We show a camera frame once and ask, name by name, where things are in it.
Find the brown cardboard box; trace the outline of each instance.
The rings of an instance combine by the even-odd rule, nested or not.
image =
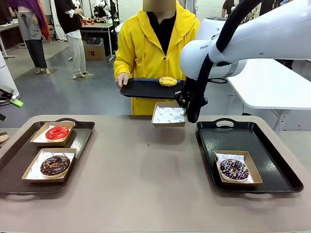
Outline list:
[[[177,122],[177,123],[155,123],[154,122],[154,117],[155,117],[155,113],[156,113],[156,108],[157,107],[160,107],[160,108],[180,108],[180,106],[178,105],[178,103],[176,101],[170,101],[170,102],[158,102],[155,104],[155,109],[154,109],[154,113],[153,113],[153,116],[152,116],[152,124],[155,126],[155,127],[184,127],[185,124],[186,124],[186,118],[185,117],[185,120],[183,120],[182,122]]]
[[[233,183],[233,182],[229,182],[226,181],[220,174],[220,170],[218,170],[219,172],[219,176],[222,180],[223,184],[226,185],[245,185],[245,186],[256,186],[256,185],[260,185],[262,184],[262,179],[261,176],[256,168],[256,165],[254,164],[254,161],[252,160],[252,157],[250,156],[250,154],[247,151],[240,151],[240,150],[215,150],[215,153],[219,153],[219,154],[233,154],[233,155],[243,155],[244,156],[244,162],[246,164],[246,166],[248,167],[249,170],[249,174],[250,176],[253,178],[254,183]]]
[[[62,141],[60,142],[35,142],[34,140],[39,137],[44,131],[46,131],[50,125],[53,126],[65,126],[66,128],[70,129],[69,134],[67,135],[67,137],[64,137]],[[71,122],[71,121],[64,121],[64,122],[47,122],[45,123],[40,130],[38,130],[38,132],[32,137],[32,139],[30,140],[31,143],[35,144],[38,147],[63,147],[70,134],[73,131],[75,123]]]
[[[106,57],[103,43],[101,45],[84,44],[84,53],[86,60],[104,60]]]
[[[22,176],[22,180],[24,181],[28,181],[28,182],[33,182],[33,183],[50,183],[50,182],[64,182],[67,173],[71,167],[72,161],[69,164],[68,169],[66,170],[66,173],[64,175],[64,177],[57,177],[57,178],[53,178],[53,179],[44,179],[44,180],[39,180],[39,179],[27,179],[27,175],[30,171],[30,169],[32,168],[33,164],[36,162],[37,158],[39,157],[39,155],[42,153],[42,151],[45,152],[53,152],[53,153],[74,153],[74,157],[72,160],[75,159],[76,156],[76,151],[77,149],[72,149],[72,148],[49,148],[49,149],[41,149],[39,151],[39,153],[36,155],[36,157],[34,158],[34,160],[31,162],[31,164],[28,166],[28,168],[26,169],[24,175]]]

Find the gray pants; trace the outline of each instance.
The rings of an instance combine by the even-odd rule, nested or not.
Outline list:
[[[86,72],[86,57],[84,54],[82,39],[67,35],[67,40],[72,52],[73,74],[77,75]]]
[[[20,33],[27,45],[28,52],[36,68],[47,68],[42,46],[42,33],[33,21],[33,13],[17,13]]]

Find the purple garment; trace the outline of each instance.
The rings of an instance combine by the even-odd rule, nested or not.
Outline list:
[[[28,8],[37,16],[40,27],[44,25],[44,16],[42,15],[38,0],[9,0],[9,6],[16,10],[19,6]]]

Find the person in yellow hoodie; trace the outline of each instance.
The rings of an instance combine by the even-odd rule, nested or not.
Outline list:
[[[179,65],[180,54],[195,39],[199,20],[176,0],[143,3],[143,9],[126,20],[119,34],[114,75],[120,89],[131,77],[186,79]],[[152,115],[156,102],[161,101],[165,100],[132,98],[132,113]]]

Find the yellow frosted donut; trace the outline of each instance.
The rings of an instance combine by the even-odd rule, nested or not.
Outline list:
[[[176,86],[177,80],[172,77],[162,77],[159,79],[161,86]]]

